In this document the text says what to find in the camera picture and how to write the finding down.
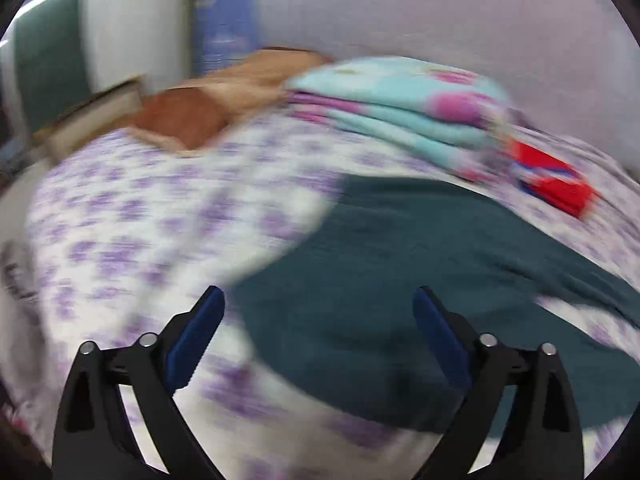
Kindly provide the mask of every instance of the bedsheet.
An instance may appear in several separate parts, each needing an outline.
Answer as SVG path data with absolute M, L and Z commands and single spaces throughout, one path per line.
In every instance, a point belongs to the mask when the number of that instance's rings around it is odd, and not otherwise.
M 224 290 L 278 258 L 322 222 L 345 173 L 437 178 L 490 195 L 639 289 L 640 186 L 583 142 L 518 134 L 573 164 L 601 194 L 585 222 L 508 180 L 478 187 L 380 140 L 278 112 L 229 131 L 200 158 L 176 158 L 123 130 L 95 140 L 48 175 L 28 219 L 55 380 L 62 385 L 82 341 L 130 344 L 189 310 L 207 285 Z M 636 328 L 579 305 L 539 302 L 640 362 Z M 132 392 L 123 395 L 145 459 L 162 468 Z M 230 480 L 410 478 L 440 437 L 362 420 L 295 389 L 261 364 L 232 303 L 175 402 Z M 584 431 L 587 471 L 625 423 Z M 487 441 L 475 467 L 496 445 Z

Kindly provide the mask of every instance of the white and purple floral bedsheet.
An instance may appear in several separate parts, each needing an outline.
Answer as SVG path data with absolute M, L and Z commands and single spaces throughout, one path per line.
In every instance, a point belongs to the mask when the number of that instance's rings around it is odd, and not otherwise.
M 439 178 L 483 192 L 640 288 L 640 186 L 584 143 L 520 134 L 574 164 L 602 194 L 587 221 L 509 182 L 482 190 L 379 140 L 277 113 L 230 132 L 199 158 L 172 156 L 124 130 L 95 140 L 51 171 L 29 215 L 60 384 L 82 341 L 130 344 L 189 310 L 207 285 L 224 289 L 276 259 L 319 225 L 343 173 Z M 540 302 L 640 360 L 632 327 L 593 309 Z M 124 398 L 145 458 L 162 468 L 132 392 Z M 253 354 L 233 304 L 175 401 L 230 480 L 405 479 L 439 439 L 349 416 L 290 386 Z M 587 470 L 624 424 L 585 431 Z M 476 466 L 495 446 L 487 442 Z

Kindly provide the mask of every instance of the metal bolt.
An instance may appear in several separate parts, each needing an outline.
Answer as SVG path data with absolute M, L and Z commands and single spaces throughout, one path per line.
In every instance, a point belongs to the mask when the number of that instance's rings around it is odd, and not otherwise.
M 540 349 L 546 355 L 556 355 L 556 352 L 558 352 L 558 350 L 556 349 L 556 346 L 552 345 L 551 343 L 542 343 L 542 346 L 540 346 Z
M 88 355 L 94 351 L 95 343 L 93 341 L 85 341 L 80 345 L 80 353 L 82 355 Z
M 480 342 L 483 346 L 487 346 L 491 348 L 492 346 L 496 346 L 498 344 L 498 340 L 495 338 L 493 334 L 482 334 L 480 336 Z
M 158 341 L 158 336 L 153 332 L 147 332 L 140 336 L 140 344 L 144 347 L 153 346 Z

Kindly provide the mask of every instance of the tan fabric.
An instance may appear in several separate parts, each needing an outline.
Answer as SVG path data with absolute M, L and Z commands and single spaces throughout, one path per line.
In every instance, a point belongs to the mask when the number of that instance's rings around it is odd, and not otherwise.
M 288 78 L 331 60 L 303 50 L 258 50 L 242 63 L 189 79 L 145 103 L 130 134 L 180 156 L 197 156 L 237 123 L 283 100 Z

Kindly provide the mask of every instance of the blue curtain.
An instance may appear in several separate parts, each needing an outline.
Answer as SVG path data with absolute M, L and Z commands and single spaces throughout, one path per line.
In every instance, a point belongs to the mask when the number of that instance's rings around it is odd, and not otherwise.
M 197 75 L 235 64 L 257 50 L 254 0 L 196 0 Z

